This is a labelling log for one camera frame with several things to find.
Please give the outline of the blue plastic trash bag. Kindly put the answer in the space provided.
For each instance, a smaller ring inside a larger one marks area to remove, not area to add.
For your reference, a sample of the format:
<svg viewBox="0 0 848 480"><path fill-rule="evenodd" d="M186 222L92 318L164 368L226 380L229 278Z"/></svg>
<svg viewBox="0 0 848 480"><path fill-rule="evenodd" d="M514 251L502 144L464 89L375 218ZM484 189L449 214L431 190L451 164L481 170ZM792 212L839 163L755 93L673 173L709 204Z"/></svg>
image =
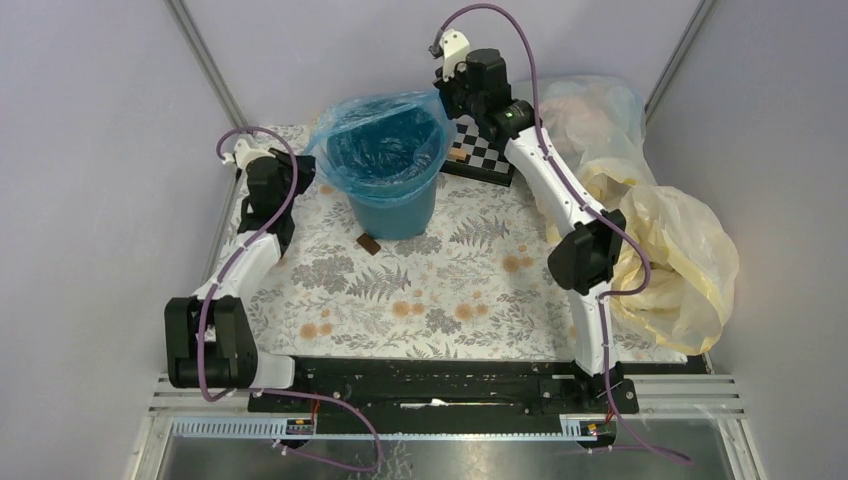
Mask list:
<svg viewBox="0 0 848 480"><path fill-rule="evenodd" d="M437 92L380 94L327 108L304 152L322 181L347 195L401 199L435 177L455 134Z"/></svg>

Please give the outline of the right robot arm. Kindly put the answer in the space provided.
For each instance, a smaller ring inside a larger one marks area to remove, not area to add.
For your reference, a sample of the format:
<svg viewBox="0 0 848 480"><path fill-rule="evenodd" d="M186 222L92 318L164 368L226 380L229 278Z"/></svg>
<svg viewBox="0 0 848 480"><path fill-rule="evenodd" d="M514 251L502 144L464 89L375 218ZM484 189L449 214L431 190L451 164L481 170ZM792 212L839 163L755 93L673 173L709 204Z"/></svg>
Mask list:
<svg viewBox="0 0 848 480"><path fill-rule="evenodd" d="M434 45L430 52L442 62L434 85L448 117L470 117L484 139L501 147L556 225L561 239L548 269L568 295L575 361L587 374L575 382L573 396L583 410L597 412L614 393L601 375L614 363L606 296L626 220L620 211L604 209L556 152L539 116L538 88L531 88L529 101L513 96L498 50Z"/></svg>

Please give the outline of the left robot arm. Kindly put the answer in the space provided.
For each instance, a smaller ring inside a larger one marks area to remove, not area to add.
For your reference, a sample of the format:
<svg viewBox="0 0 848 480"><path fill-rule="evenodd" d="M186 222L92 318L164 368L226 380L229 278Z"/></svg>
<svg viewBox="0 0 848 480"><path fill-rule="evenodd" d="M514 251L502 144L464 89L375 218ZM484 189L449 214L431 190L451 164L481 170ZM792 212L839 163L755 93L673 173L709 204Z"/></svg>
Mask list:
<svg viewBox="0 0 848 480"><path fill-rule="evenodd" d="M307 404L311 387L295 374L294 360L259 351L246 305L291 244L294 199L314 177L314 157L290 157L274 148L247 164L247 194L231 256L191 296L175 297L165 306L172 386L272 389L272 398L285 410Z"/></svg>

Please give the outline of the clear stuffed trash bag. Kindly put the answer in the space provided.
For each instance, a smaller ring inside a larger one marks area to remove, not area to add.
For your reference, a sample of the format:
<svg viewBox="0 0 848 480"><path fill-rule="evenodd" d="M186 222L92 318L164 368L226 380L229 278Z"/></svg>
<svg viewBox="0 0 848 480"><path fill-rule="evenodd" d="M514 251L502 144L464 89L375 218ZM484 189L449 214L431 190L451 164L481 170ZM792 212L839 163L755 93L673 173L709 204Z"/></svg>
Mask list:
<svg viewBox="0 0 848 480"><path fill-rule="evenodd" d="M633 186L656 184L644 155L645 101L625 80L543 79L538 93L550 140L594 198L615 203Z"/></svg>

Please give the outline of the teal plastic trash bin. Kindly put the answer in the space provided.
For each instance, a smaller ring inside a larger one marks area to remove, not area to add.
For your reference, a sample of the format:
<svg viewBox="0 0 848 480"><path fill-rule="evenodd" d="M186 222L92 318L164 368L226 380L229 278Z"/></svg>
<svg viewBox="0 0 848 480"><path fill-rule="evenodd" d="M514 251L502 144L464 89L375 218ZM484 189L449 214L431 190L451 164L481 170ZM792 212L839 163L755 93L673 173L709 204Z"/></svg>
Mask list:
<svg viewBox="0 0 848 480"><path fill-rule="evenodd" d="M371 237L404 240L424 233L434 213L438 171L349 174L343 191Z"/></svg>

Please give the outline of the yellow plastic trash bag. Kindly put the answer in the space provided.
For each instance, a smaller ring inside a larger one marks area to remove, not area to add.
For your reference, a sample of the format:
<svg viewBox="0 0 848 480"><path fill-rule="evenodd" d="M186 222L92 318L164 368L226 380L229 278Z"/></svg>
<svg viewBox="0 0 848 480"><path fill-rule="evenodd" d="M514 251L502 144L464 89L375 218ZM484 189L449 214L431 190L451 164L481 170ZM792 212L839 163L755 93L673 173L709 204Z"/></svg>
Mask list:
<svg viewBox="0 0 848 480"><path fill-rule="evenodd" d="M685 355L709 351L722 335L734 306L739 255L713 210L672 186L656 185L643 160L601 157L576 170L588 193L620 210L626 232L647 254L648 287L636 295L644 267L624 244L611 301L614 320L654 343Z"/></svg>

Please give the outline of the small tan wooden block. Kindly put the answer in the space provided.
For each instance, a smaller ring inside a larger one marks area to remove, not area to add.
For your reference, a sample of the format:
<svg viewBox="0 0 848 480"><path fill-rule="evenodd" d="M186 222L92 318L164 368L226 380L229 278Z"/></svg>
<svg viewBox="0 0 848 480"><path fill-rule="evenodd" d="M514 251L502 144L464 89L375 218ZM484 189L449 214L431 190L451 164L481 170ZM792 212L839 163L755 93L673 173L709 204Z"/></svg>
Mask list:
<svg viewBox="0 0 848 480"><path fill-rule="evenodd" d="M453 162L467 163L468 153L462 148L451 148L448 151L448 158Z"/></svg>

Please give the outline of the black white checkerboard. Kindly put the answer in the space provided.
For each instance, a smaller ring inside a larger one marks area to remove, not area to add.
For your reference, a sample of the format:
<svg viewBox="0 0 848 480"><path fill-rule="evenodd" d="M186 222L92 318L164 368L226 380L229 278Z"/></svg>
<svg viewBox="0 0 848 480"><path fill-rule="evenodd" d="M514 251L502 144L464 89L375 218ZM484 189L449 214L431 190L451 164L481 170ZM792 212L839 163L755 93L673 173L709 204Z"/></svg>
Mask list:
<svg viewBox="0 0 848 480"><path fill-rule="evenodd" d="M468 162L453 162L447 157L441 171L483 183L510 187L514 167L499 150L493 149L489 142L479 135L473 121L469 117L461 117L455 121L455 127L456 135L449 150L462 148L469 155Z"/></svg>

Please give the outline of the brown wooden block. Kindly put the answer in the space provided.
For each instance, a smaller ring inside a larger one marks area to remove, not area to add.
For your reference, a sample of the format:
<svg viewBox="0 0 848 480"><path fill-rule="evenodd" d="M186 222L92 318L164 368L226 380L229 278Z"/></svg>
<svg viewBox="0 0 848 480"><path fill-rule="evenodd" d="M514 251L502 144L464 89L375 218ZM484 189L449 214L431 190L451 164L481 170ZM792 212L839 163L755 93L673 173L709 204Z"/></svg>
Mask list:
<svg viewBox="0 0 848 480"><path fill-rule="evenodd" d="M375 256L381 250L381 245L367 233L357 238L357 244L371 256Z"/></svg>

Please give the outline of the floral table mat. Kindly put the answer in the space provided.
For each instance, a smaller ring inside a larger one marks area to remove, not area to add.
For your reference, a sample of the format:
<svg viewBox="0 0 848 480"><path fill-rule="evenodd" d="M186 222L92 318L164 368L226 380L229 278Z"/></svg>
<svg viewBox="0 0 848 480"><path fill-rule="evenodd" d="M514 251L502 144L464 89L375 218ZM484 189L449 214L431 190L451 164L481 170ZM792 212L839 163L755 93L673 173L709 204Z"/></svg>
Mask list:
<svg viewBox="0 0 848 480"><path fill-rule="evenodd" d="M435 180L426 231L358 243L347 197L314 182L283 257L244 293L257 346L277 355L570 361L577 330L548 267L545 221L520 175Z"/></svg>

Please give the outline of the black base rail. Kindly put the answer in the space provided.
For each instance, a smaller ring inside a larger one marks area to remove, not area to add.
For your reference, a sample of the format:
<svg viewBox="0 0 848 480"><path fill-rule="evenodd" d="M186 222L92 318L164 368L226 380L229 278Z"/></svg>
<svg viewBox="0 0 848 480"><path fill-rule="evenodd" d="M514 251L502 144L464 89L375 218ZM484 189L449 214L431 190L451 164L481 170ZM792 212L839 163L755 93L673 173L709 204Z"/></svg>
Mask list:
<svg viewBox="0 0 848 480"><path fill-rule="evenodd" d="M320 434L366 434L347 402L383 436L390 434L542 434L562 415L607 415L603 380L573 362L298 357L294 389L320 402L263 394L256 414L303 414Z"/></svg>

